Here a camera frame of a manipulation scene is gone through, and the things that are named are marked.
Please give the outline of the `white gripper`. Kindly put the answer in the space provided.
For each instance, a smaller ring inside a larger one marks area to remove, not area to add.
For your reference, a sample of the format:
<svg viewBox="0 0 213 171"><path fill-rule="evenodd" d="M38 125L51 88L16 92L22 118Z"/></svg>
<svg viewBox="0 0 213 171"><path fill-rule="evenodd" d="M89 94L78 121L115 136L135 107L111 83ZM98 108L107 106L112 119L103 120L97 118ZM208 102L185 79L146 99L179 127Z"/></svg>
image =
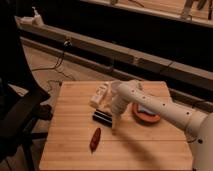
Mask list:
<svg viewBox="0 0 213 171"><path fill-rule="evenodd" d="M108 93L99 107L103 112L112 115L112 130L115 131L121 119L121 114L126 111L129 104L128 96L125 92Z"/></svg>

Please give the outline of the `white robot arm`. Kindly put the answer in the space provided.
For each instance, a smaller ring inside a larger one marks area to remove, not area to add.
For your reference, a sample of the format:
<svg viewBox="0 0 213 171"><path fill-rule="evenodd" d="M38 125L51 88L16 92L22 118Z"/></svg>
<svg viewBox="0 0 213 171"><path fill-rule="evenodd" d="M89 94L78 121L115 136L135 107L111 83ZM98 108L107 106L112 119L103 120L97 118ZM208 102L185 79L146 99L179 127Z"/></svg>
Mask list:
<svg viewBox="0 0 213 171"><path fill-rule="evenodd" d="M139 104L196 139L192 171L213 171L213 113L206 114L160 100L144 92L137 80L113 81L110 90L112 97L109 108L113 130L118 127L128 104Z"/></svg>

